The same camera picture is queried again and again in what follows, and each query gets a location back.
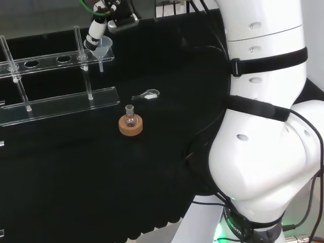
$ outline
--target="black cable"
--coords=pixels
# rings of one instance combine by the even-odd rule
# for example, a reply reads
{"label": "black cable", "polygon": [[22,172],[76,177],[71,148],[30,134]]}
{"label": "black cable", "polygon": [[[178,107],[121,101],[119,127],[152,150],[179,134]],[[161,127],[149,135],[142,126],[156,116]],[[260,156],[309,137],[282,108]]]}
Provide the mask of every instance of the black cable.
{"label": "black cable", "polygon": [[[211,12],[209,11],[207,5],[205,4],[205,1],[204,0],[200,0],[200,2],[201,2],[201,5],[203,6],[203,8],[204,8],[204,10],[205,10],[205,12],[207,14],[207,16],[209,17],[209,20],[210,20],[213,28],[216,29],[216,30],[218,30],[217,23],[215,22],[212,14],[211,14]],[[218,35],[216,33],[215,33],[215,38],[216,38],[218,44],[221,46],[221,49],[222,49],[224,55],[226,56],[226,60],[228,60],[229,57],[228,57],[227,51],[225,50],[223,43],[221,42],[221,40],[219,39],[219,37],[218,37]]]}
{"label": "black cable", "polygon": [[317,221],[315,223],[315,226],[313,228],[313,231],[309,237],[309,242],[311,242],[314,238],[314,235],[316,233],[316,230],[318,228],[318,225],[320,223],[320,220],[322,218],[322,214],[323,214],[323,184],[324,184],[324,167],[323,167],[323,158],[324,158],[324,150],[323,150],[323,147],[324,147],[324,143],[323,143],[323,138],[322,136],[320,135],[319,131],[316,129],[316,127],[313,126],[312,123],[310,123],[306,118],[304,118],[301,114],[295,112],[294,110],[290,110],[290,112],[292,114],[294,114],[295,116],[297,116],[298,118],[300,118],[303,122],[305,122],[315,133],[316,135],[318,136],[318,139],[319,139],[319,144],[320,144],[320,160],[319,160],[319,163],[320,163],[320,200],[319,200],[319,212],[318,212],[318,218],[317,218]]}
{"label": "black cable", "polygon": [[134,3],[133,3],[133,0],[130,0],[131,1],[131,5],[132,5],[132,8],[133,8],[133,12],[134,12],[134,14],[136,15],[136,17],[138,18],[138,19],[141,19],[142,18],[142,16],[137,12],[137,10],[135,9],[135,6],[134,6]]}
{"label": "black cable", "polygon": [[324,238],[323,238],[323,237],[317,237],[317,236],[314,236],[314,237],[313,237],[313,241],[317,241],[317,242],[324,242]]}
{"label": "black cable", "polygon": [[204,131],[206,131],[210,126],[212,126],[215,122],[217,122],[224,114],[225,110],[222,110],[222,112],[220,114],[218,114],[217,117],[215,117],[215,119],[213,119],[207,126],[205,126],[204,128],[200,129],[198,132],[196,132],[196,134],[193,136],[193,138],[188,142],[187,144],[187,149],[186,149],[186,156],[189,154],[191,147],[193,145],[193,142],[195,141],[195,139]]}
{"label": "black cable", "polygon": [[154,0],[154,16],[156,18],[156,0]]}
{"label": "black cable", "polygon": [[189,14],[190,13],[190,3],[189,3],[189,1],[186,1],[186,12],[187,12],[187,14]]}
{"label": "black cable", "polygon": [[199,9],[197,8],[196,4],[194,4],[193,0],[190,1],[190,4],[196,13],[200,13]]}
{"label": "black cable", "polygon": [[241,243],[244,243],[244,228],[241,227]]}
{"label": "black cable", "polygon": [[225,205],[225,204],[218,204],[216,202],[198,202],[198,201],[193,201],[193,204],[199,204],[199,205],[214,205],[214,206],[223,206],[226,208],[229,208],[229,206]]}
{"label": "black cable", "polygon": [[176,2],[173,2],[173,13],[174,13],[174,15],[177,15]]}
{"label": "black cable", "polygon": [[234,241],[234,242],[240,242],[241,240],[240,239],[230,239],[230,238],[218,238],[217,240],[215,241],[219,241],[219,240],[228,240],[228,241]]}
{"label": "black cable", "polygon": [[320,175],[319,172],[313,177],[312,180],[312,185],[310,187],[310,195],[309,195],[309,202],[308,202],[308,207],[307,207],[307,211],[305,213],[304,218],[298,223],[298,224],[291,224],[291,225],[284,225],[282,227],[283,232],[292,230],[292,229],[296,229],[297,227],[301,226],[307,219],[310,209],[312,207],[312,201],[313,201],[313,193],[314,193],[314,187],[315,187],[315,182],[316,182],[316,178],[317,176]]}
{"label": "black cable", "polygon": [[[201,15],[201,12],[199,11],[199,9],[197,8],[197,6],[196,6],[196,4],[193,2],[193,1],[190,1],[190,4],[191,4],[191,6],[193,7],[193,9],[195,10],[195,12],[198,14],[198,15],[200,15],[200,16],[202,16]],[[212,20],[211,21],[211,26],[210,26],[210,28],[211,28],[211,32],[212,32],[212,35],[214,36],[214,38],[216,39],[216,41],[218,42],[218,44],[220,45],[220,47],[221,47],[221,49],[222,49],[222,52],[223,52],[223,54],[224,54],[224,56],[225,56],[225,60],[226,61],[228,61],[228,54],[227,54],[227,51],[225,50],[225,48],[224,48],[224,45],[223,45],[223,43],[221,42],[221,40],[219,39],[219,37],[218,37],[218,35],[215,33],[215,28],[217,28],[217,26],[214,24],[214,21]]]}

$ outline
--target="clear acrylic stand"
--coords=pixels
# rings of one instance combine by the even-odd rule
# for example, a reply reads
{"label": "clear acrylic stand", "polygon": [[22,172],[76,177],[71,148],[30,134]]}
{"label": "clear acrylic stand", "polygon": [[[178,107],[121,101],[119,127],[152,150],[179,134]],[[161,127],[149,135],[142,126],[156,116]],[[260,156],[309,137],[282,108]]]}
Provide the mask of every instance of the clear acrylic stand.
{"label": "clear acrylic stand", "polygon": [[[22,103],[5,105],[0,103],[0,126],[9,126],[37,119],[71,114],[84,110],[96,109],[119,104],[119,96],[115,87],[100,90],[91,89],[88,74],[89,64],[107,62],[114,59],[111,48],[102,60],[98,60],[89,50],[83,49],[83,43],[78,26],[74,27],[78,50],[68,53],[19,59],[14,61],[6,39],[0,35],[1,47],[7,62],[0,63],[0,78],[12,77],[17,84]],[[42,100],[29,101],[21,81],[22,74],[42,72],[47,70],[80,66],[86,91]]]}

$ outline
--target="black table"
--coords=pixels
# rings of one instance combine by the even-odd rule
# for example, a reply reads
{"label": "black table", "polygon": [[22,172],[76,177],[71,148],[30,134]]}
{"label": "black table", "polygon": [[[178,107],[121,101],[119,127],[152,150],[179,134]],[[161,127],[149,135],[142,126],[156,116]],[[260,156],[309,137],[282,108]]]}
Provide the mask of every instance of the black table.
{"label": "black table", "polygon": [[[219,11],[213,14],[221,26]],[[196,194],[212,193],[181,156],[194,134],[222,112],[227,95],[226,64],[217,49],[204,48],[216,44],[202,21],[194,14],[145,20],[111,36],[115,61],[104,64],[103,74],[97,65],[89,72],[93,90],[117,88],[119,105],[0,129],[6,144],[0,150],[4,242],[125,242],[177,222]],[[8,43],[14,58],[23,58],[75,50],[73,35]],[[22,80],[30,100],[85,90],[78,67]],[[127,138],[118,120],[131,97],[147,89],[161,95],[133,103],[144,130]],[[308,81],[298,101],[323,97]],[[10,79],[0,82],[0,100],[20,102]],[[192,147],[202,176],[220,123]]]}

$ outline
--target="cable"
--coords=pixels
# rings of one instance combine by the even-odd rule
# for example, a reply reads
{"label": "cable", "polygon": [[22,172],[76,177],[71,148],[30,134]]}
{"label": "cable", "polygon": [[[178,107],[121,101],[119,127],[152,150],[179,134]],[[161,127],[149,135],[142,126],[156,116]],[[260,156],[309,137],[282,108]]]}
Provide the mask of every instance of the cable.
{"label": "cable", "polygon": [[297,227],[301,226],[305,222],[305,220],[307,219],[307,217],[309,215],[309,212],[310,212],[310,209],[312,207],[314,187],[315,187],[315,182],[316,182],[316,178],[317,178],[318,175],[320,175],[319,172],[313,177],[313,180],[312,180],[312,185],[310,187],[310,195],[309,195],[308,207],[307,207],[307,211],[305,213],[304,218],[298,224],[284,225],[282,227],[283,232],[286,232],[286,231],[289,231],[289,230],[292,230],[292,229],[296,229]]}
{"label": "cable", "polygon": [[195,141],[195,139],[204,131],[206,131],[211,125],[213,125],[215,122],[217,122],[224,114],[225,110],[222,110],[222,112],[220,114],[218,114],[217,117],[215,117],[215,119],[213,119],[207,126],[205,126],[203,129],[200,129],[198,132],[196,132],[196,134],[193,136],[193,138],[188,142],[187,146],[186,146],[186,156],[189,154],[190,149],[193,145],[193,142]]}
{"label": "cable", "polygon": [[[207,13],[207,16],[209,17],[209,19],[210,19],[210,21],[211,21],[213,27],[214,27],[215,29],[218,29],[218,28],[217,28],[217,24],[216,24],[214,18],[212,17],[212,14],[211,14],[211,12],[209,11],[209,9],[208,9],[207,5],[205,4],[204,0],[200,0],[200,2],[201,2],[201,5],[203,6],[205,12]],[[228,54],[227,54],[227,52],[226,52],[226,50],[225,50],[225,48],[224,48],[223,43],[222,43],[221,40],[219,39],[218,35],[216,35],[215,37],[216,37],[216,39],[217,39],[218,44],[221,46],[221,49],[222,49],[223,53],[225,54],[225,56],[226,56],[226,58],[227,58],[227,60],[228,60],[229,57],[228,57]]]}
{"label": "cable", "polygon": [[198,201],[193,201],[193,204],[199,204],[199,205],[212,205],[212,206],[223,206],[226,208],[229,208],[229,206],[225,205],[225,204],[218,204],[216,202],[198,202]]}
{"label": "cable", "polygon": [[[190,1],[190,4],[191,4],[192,8],[195,10],[195,12],[196,12],[198,15],[201,15],[201,12],[200,12],[199,9],[197,8],[196,4],[195,4],[193,1]],[[206,7],[205,11],[206,11],[208,17],[209,17],[210,20],[211,20],[211,24],[212,24],[212,26],[211,26],[211,32],[212,32],[212,35],[215,37],[216,41],[217,41],[218,44],[220,45],[220,47],[221,47],[221,49],[222,49],[222,52],[223,52],[223,54],[224,54],[224,56],[225,56],[225,60],[228,61],[229,58],[228,58],[227,51],[225,50],[224,45],[223,45],[223,43],[221,42],[221,40],[219,39],[218,35],[217,35],[217,34],[215,33],[215,31],[214,31],[214,29],[217,29],[217,25],[215,24],[215,22],[214,22],[214,20],[213,20],[213,18],[212,18],[212,16],[211,16],[211,14],[210,14],[210,12],[209,12],[209,9],[207,8],[206,5],[205,5],[205,7]]]}
{"label": "cable", "polygon": [[318,212],[318,218],[317,218],[317,221],[315,223],[315,226],[313,228],[313,231],[309,237],[309,242],[311,242],[314,238],[314,235],[316,233],[316,230],[318,228],[318,225],[320,223],[320,220],[321,220],[321,217],[322,217],[322,214],[323,214],[323,184],[324,184],[324,167],[323,167],[323,158],[324,158],[324,150],[323,150],[323,147],[324,147],[324,143],[323,143],[323,138],[322,136],[320,135],[319,131],[316,129],[316,127],[313,126],[312,123],[310,123],[306,118],[304,118],[301,114],[295,112],[294,110],[290,110],[290,113],[294,114],[295,116],[297,116],[298,118],[300,118],[303,122],[305,122],[307,125],[309,125],[309,127],[316,133],[316,135],[318,136],[318,139],[319,139],[319,144],[320,144],[320,160],[319,160],[319,163],[320,163],[320,200],[319,200],[319,212]]}
{"label": "cable", "polygon": [[106,12],[106,13],[96,13],[94,12],[92,9],[90,9],[83,0],[79,0],[79,2],[81,3],[81,5],[89,12],[92,13],[93,15],[97,15],[97,16],[109,16],[110,15],[110,11]]}
{"label": "cable", "polygon": [[190,3],[189,3],[189,1],[186,1],[186,13],[187,14],[190,13]]}
{"label": "cable", "polygon": [[323,238],[323,237],[317,237],[317,236],[314,236],[314,237],[313,237],[313,241],[317,241],[317,242],[324,242],[324,238]]}
{"label": "cable", "polygon": [[194,4],[193,0],[190,1],[190,4],[191,4],[192,8],[194,9],[194,11],[195,11],[196,13],[199,14],[200,11],[199,11],[199,9],[197,8],[196,4]]}
{"label": "cable", "polygon": [[177,15],[176,2],[173,2],[173,13],[174,13],[174,15]]}
{"label": "cable", "polygon": [[218,238],[217,240],[215,241],[219,241],[219,240],[228,240],[228,241],[234,241],[234,242],[240,242],[241,240],[240,239],[230,239],[230,238]]}
{"label": "cable", "polygon": [[137,12],[137,10],[135,9],[135,6],[134,6],[134,2],[133,2],[133,0],[130,0],[131,1],[131,5],[132,5],[132,8],[133,8],[133,12],[134,12],[134,14],[136,15],[136,17],[138,18],[138,19],[141,19],[142,18],[142,16],[139,14],[139,12]]}

